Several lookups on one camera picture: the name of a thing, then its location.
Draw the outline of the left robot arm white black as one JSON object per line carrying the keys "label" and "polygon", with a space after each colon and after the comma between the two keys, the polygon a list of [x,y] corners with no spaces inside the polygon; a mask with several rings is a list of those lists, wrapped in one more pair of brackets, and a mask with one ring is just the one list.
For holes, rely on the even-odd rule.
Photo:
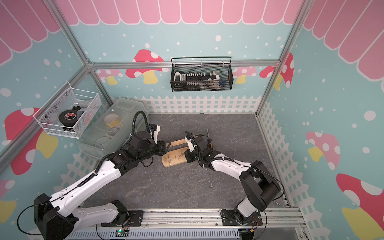
{"label": "left robot arm white black", "polygon": [[69,187],[48,196],[36,197],[31,208],[38,236],[45,240],[63,240],[72,232],[91,225],[111,223],[124,226],[130,213],[120,201],[93,208],[80,204],[108,183],[120,178],[145,160],[167,153],[171,143],[158,140],[161,127],[149,124],[143,111],[135,113],[131,137],[117,151],[105,155],[86,176]]}

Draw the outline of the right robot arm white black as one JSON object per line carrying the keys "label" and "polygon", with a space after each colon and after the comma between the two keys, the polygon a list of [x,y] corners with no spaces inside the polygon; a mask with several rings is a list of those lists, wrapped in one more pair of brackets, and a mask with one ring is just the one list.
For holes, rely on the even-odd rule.
{"label": "right robot arm white black", "polygon": [[242,162],[230,158],[213,149],[212,140],[206,135],[194,137],[186,132],[185,141],[189,149],[185,151],[188,163],[197,161],[200,167],[221,172],[241,182],[246,197],[234,208],[232,214],[223,210],[222,217],[239,225],[256,221],[255,213],[264,211],[278,198],[283,184],[275,178],[260,161]]}

